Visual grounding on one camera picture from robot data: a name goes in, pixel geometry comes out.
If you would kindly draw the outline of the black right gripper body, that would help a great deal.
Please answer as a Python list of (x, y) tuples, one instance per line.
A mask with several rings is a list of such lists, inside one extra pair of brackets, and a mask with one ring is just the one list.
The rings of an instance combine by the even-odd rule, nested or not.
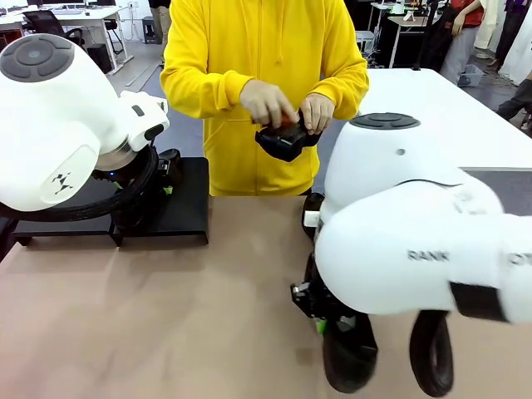
[(317, 329), (326, 324), (335, 324), (339, 329), (354, 329), (356, 314), (341, 303), (326, 287), (315, 263), (314, 253), (310, 253), (304, 274), (311, 298), (311, 316)]

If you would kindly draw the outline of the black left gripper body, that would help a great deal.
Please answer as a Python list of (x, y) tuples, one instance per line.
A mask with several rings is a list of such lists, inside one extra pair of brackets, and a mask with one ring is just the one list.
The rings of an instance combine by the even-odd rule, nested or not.
[(128, 165), (112, 171), (95, 170), (96, 180), (118, 181), (133, 195), (157, 195), (161, 192), (159, 159), (155, 151), (140, 151)]

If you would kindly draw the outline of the person's right hand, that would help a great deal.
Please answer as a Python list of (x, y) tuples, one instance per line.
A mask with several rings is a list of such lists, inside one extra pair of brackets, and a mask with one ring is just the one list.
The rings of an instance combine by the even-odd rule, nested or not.
[(265, 81), (250, 80), (239, 95), (240, 105), (261, 126), (279, 128), (283, 120), (297, 123), (298, 113), (278, 86)]

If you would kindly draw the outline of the person's left hand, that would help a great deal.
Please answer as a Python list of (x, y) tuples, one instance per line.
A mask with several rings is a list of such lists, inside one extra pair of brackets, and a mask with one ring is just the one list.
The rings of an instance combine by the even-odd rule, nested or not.
[(333, 118), (335, 105), (328, 97), (312, 93), (303, 100), (300, 111), (309, 135), (319, 135), (327, 128)]

